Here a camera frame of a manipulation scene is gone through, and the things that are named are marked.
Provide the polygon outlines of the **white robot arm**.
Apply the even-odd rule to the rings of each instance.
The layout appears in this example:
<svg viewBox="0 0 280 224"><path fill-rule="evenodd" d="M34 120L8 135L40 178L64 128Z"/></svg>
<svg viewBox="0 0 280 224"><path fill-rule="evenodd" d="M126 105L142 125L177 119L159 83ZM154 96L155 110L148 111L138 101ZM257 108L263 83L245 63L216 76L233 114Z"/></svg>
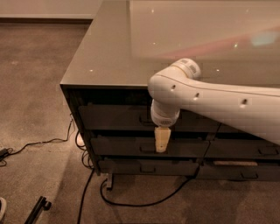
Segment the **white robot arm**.
<svg viewBox="0 0 280 224"><path fill-rule="evenodd" d="M199 81L200 67L180 59L148 82L150 116L156 124L155 147L166 151L182 109L280 144L280 89L213 84Z"/></svg>

